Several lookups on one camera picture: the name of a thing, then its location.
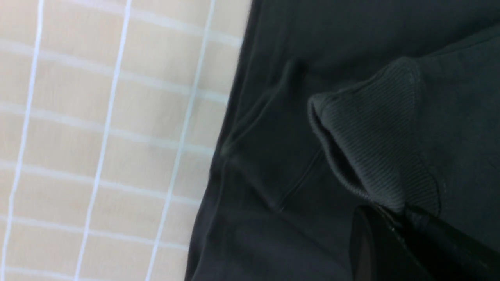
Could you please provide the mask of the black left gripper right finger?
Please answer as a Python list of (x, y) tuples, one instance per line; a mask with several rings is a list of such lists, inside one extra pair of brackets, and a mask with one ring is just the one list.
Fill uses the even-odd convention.
[(407, 207), (405, 239), (437, 281), (498, 281), (499, 252), (426, 211)]

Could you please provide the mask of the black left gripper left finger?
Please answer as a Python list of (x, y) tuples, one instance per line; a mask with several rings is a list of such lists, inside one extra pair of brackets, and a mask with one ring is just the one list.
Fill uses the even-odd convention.
[(352, 217), (349, 246), (354, 281), (432, 281), (386, 218), (371, 206)]

